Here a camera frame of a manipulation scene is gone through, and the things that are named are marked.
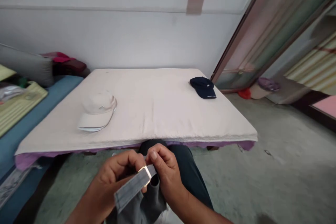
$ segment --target hand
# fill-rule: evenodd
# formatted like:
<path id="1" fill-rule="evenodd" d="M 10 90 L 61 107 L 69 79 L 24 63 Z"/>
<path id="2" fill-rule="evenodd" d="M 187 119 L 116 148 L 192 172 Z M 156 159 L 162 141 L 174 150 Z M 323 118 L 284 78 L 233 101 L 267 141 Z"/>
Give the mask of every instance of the hand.
<path id="1" fill-rule="evenodd" d="M 181 181 L 180 169 L 174 153 L 158 143 L 148 150 L 146 163 L 153 164 L 160 176 L 160 188 L 174 211 L 177 201 L 188 201 L 189 192 Z"/>
<path id="2" fill-rule="evenodd" d="M 92 180 L 67 223 L 102 223 L 115 207 L 114 193 L 146 165 L 134 150 L 110 157 Z"/>

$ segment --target purple tablecloth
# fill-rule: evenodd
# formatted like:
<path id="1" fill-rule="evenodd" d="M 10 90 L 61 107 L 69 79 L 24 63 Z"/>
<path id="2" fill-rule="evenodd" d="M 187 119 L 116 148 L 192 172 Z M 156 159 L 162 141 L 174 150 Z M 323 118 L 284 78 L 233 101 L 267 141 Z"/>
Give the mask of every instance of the purple tablecloth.
<path id="1" fill-rule="evenodd" d="M 254 146 L 254 141 L 238 141 L 238 142 L 174 142 L 168 141 L 166 142 L 167 145 L 186 145 L 188 147 L 202 147 L 206 148 L 207 146 L 213 147 L 224 147 L 230 144 L 239 144 L 244 150 L 250 150 Z M 125 145 L 125 146 L 118 146 L 112 147 L 111 149 L 125 149 L 125 148 L 134 148 L 140 147 L 141 143 L 137 143 L 134 145 Z M 79 152 L 98 152 L 105 149 L 110 148 L 103 148 L 103 149 L 86 149 L 86 150 L 68 150 L 68 151 L 61 151 L 61 152 L 32 152 L 32 153 L 23 153 L 15 156 L 15 164 L 16 167 L 20 170 L 25 170 L 29 166 L 31 166 L 39 157 L 47 156 L 47 157 L 56 157 L 57 155 L 66 154 L 66 153 L 79 153 Z"/>

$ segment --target gray floor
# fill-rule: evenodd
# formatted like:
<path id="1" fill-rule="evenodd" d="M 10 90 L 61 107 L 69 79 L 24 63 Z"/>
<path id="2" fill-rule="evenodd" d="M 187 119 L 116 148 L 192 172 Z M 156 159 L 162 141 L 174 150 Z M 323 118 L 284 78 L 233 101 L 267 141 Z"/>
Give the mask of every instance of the gray floor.
<path id="1" fill-rule="evenodd" d="M 259 142 L 249 152 L 237 145 L 192 150 L 215 210 L 234 223 L 266 223 L 263 215 L 278 224 L 336 223 L 336 135 L 291 107 L 227 97 L 257 129 Z M 63 223 L 113 152 L 72 155 L 36 223 Z"/>

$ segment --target fingernail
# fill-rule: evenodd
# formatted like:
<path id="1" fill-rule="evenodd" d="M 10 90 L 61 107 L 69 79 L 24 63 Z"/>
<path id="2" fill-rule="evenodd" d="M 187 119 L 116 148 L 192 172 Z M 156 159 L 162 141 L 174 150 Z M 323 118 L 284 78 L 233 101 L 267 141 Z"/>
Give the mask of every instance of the fingernail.
<path id="1" fill-rule="evenodd" d="M 157 158 L 157 153 L 155 152 L 155 151 L 152 151 L 150 154 L 150 158 L 152 159 L 152 160 L 155 160 L 156 158 Z"/>

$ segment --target navy baseball cap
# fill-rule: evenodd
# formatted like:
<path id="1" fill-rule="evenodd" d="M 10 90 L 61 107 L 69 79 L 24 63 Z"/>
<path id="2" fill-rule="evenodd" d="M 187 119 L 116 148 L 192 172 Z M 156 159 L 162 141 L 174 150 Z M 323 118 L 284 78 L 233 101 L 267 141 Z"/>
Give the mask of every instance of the navy baseball cap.
<path id="1" fill-rule="evenodd" d="M 204 77 L 195 77 L 190 80 L 190 85 L 196 90 L 197 94 L 203 99 L 215 99 L 214 84 L 211 80 Z"/>

